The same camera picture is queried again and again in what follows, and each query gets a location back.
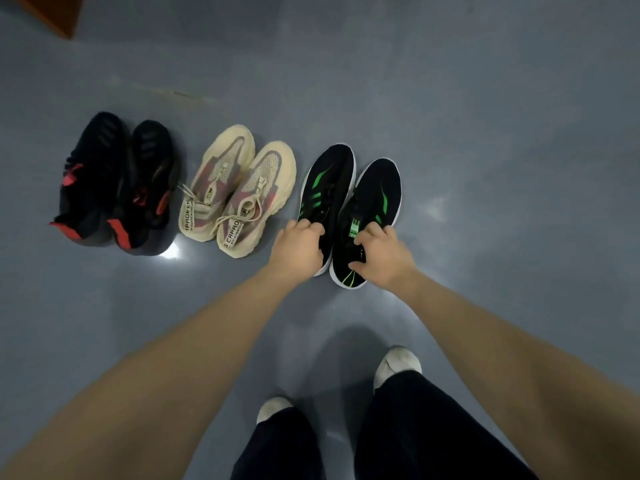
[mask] person's leg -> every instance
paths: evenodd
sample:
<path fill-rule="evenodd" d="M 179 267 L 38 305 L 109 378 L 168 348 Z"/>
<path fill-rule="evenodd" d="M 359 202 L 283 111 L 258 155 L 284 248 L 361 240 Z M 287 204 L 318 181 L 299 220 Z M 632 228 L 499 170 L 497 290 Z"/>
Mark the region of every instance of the person's leg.
<path fill-rule="evenodd" d="M 268 400 L 234 466 L 231 480 L 322 480 L 316 434 L 304 414 L 283 397 Z"/>
<path fill-rule="evenodd" d="M 417 357 L 394 347 L 374 379 L 358 437 L 358 480 L 535 479 L 532 471 L 450 396 L 422 376 Z"/>

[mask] black and red sneaker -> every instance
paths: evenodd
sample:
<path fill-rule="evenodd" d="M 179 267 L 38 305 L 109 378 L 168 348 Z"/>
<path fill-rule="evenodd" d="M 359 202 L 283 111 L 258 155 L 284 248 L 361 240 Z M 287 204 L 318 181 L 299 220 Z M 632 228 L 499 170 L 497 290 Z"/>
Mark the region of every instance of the black and red sneaker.
<path fill-rule="evenodd" d="M 131 136 L 131 149 L 117 205 L 107 220 L 124 250 L 141 247 L 150 230 L 167 225 L 168 204 L 179 177 L 171 135 L 162 124 L 140 123 Z"/>
<path fill-rule="evenodd" d="M 69 239 L 85 241 L 104 226 L 103 215 L 116 204 L 127 155 L 124 124 L 99 112 L 84 129 L 65 164 L 60 186 L 60 215 L 51 223 Z"/>

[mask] floor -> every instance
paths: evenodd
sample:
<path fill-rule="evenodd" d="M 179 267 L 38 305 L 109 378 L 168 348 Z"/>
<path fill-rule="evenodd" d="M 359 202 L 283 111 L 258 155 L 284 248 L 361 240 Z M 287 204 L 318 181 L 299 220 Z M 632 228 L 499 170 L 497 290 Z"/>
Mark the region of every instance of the floor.
<path fill-rule="evenodd" d="M 187 181 L 235 123 L 259 145 L 288 142 L 300 175 L 336 141 L 360 168 L 393 158 L 397 231 L 421 269 L 640 391 L 639 11 L 640 0 L 85 0 L 69 42 L 2 0 L 0 464 L 124 354 L 260 268 L 297 214 L 299 189 L 241 260 L 175 225 L 155 257 L 71 243 L 47 224 L 63 162 L 101 110 L 169 127 Z M 404 304 L 323 276 L 278 309 L 186 478 L 228 478 L 279 392 L 311 419 L 327 478 L 353 478 L 373 371 L 393 344 L 506 441 Z"/>

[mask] foot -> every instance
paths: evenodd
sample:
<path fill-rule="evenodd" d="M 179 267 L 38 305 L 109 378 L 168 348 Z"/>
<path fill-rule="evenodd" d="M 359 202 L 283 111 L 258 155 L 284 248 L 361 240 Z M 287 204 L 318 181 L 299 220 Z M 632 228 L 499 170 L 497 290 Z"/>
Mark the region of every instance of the foot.
<path fill-rule="evenodd" d="M 418 357 L 411 350 L 404 347 L 392 347 L 378 366 L 373 378 L 373 390 L 382 386 L 389 377 L 402 371 L 416 371 L 422 373 L 422 366 Z"/>
<path fill-rule="evenodd" d="M 262 421 L 267 421 L 271 416 L 283 409 L 292 408 L 293 404 L 288 402 L 284 397 L 272 397 L 260 408 L 258 413 L 258 420 L 256 424 L 260 424 Z"/>

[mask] pair of sneakers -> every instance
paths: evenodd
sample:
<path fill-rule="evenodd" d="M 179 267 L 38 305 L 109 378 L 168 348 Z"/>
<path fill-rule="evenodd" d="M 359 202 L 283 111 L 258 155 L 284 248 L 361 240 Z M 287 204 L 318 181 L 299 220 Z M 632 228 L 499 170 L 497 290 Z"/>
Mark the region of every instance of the pair of sneakers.
<path fill-rule="evenodd" d="M 267 218 L 281 209 L 296 183 L 293 151 L 273 141 L 255 154 L 249 129 L 231 126 L 205 152 L 185 198 L 179 227 L 185 236 L 218 246 L 234 258 L 260 241 Z"/>
<path fill-rule="evenodd" d="M 421 374 L 422 366 L 420 360 L 418 360 L 418 357 L 416 357 L 411 350 L 405 347 L 392 347 L 376 370 L 376 375 L 373 378 L 373 391 L 375 392 L 382 386 L 389 377 L 404 371 L 416 371 Z M 272 397 L 260 408 L 256 424 L 267 421 L 277 412 L 292 407 L 293 404 L 288 399 L 281 396 Z"/>
<path fill-rule="evenodd" d="M 366 282 L 349 269 L 352 261 L 365 261 L 362 246 L 353 239 L 371 222 L 380 227 L 396 223 L 402 203 L 402 182 L 396 164 L 388 158 L 370 163 L 356 180 L 356 160 L 343 143 L 329 147 L 310 168 L 300 197 L 298 220 L 324 226 L 320 238 L 323 266 L 345 289 L 361 288 Z"/>
<path fill-rule="evenodd" d="M 110 231 L 122 249 L 139 248 L 151 229 L 169 222 L 179 169 L 162 124 L 144 121 L 129 138 L 119 117 L 100 112 L 67 159 L 60 215 L 51 225 L 73 241 L 102 240 Z"/>

